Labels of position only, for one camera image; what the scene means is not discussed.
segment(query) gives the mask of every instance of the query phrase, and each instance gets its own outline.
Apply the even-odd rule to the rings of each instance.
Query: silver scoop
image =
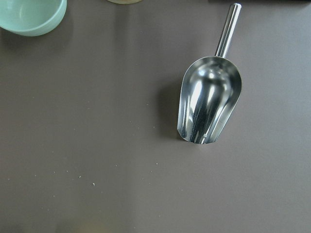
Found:
[[[241,93],[236,66],[225,59],[241,5],[230,6],[215,56],[203,57],[186,71],[180,93],[177,129],[189,142],[215,142]]]

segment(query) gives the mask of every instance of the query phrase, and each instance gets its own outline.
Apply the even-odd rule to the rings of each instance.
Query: scoop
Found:
[[[186,141],[215,142],[241,93],[237,67],[225,59],[241,5],[230,5],[215,56],[203,57],[186,71],[180,93],[177,129]]]
[[[25,36],[52,31],[63,19],[67,0],[0,0],[0,27]]]

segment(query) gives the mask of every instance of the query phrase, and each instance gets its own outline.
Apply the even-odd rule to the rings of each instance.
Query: light green bowl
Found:
[[[36,36],[52,31],[63,19],[67,0],[0,0],[0,27]]]

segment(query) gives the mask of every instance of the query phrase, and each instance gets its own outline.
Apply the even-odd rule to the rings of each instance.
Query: scoop handle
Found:
[[[239,3],[234,3],[230,5],[227,19],[225,20],[225,25],[217,46],[215,56],[223,58],[226,57],[241,8],[242,6]]]

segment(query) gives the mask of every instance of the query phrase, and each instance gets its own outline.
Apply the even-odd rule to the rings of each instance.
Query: tabletop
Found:
[[[240,1],[240,99],[215,143],[176,129],[230,3],[68,0],[48,34],[0,30],[0,233],[309,233],[308,1]]]

